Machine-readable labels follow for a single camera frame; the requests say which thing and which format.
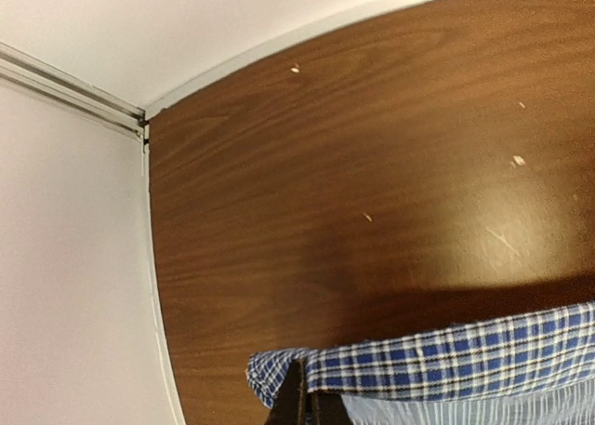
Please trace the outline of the blue checkered shirt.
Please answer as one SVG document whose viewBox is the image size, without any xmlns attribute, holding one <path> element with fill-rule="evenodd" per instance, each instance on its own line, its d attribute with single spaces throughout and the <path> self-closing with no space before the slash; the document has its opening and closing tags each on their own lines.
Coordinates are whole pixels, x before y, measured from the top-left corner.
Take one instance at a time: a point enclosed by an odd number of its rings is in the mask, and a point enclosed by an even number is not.
<svg viewBox="0 0 595 425">
<path fill-rule="evenodd" d="M 336 393 L 352 424 L 590 424 L 594 306 L 452 325 L 330 349 L 258 352 L 249 387 L 271 411 L 289 365 L 309 395 Z"/>
</svg>

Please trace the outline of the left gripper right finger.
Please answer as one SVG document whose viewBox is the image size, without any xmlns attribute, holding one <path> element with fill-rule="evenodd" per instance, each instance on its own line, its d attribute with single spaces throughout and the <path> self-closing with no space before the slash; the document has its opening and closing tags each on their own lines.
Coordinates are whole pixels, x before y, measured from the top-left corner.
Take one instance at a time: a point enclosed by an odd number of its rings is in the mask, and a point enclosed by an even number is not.
<svg viewBox="0 0 595 425">
<path fill-rule="evenodd" d="M 314 425 L 352 425 L 339 394 L 313 392 L 309 395 L 311 423 Z"/>
</svg>

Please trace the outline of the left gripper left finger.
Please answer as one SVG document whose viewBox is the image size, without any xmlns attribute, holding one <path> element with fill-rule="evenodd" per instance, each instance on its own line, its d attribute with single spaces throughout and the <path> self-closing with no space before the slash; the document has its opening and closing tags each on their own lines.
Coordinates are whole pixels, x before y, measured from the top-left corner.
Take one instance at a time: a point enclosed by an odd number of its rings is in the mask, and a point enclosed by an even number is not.
<svg viewBox="0 0 595 425">
<path fill-rule="evenodd" d="M 306 425 L 308 421 L 308 393 L 305 362 L 293 361 L 277 392 L 266 425 Z"/>
</svg>

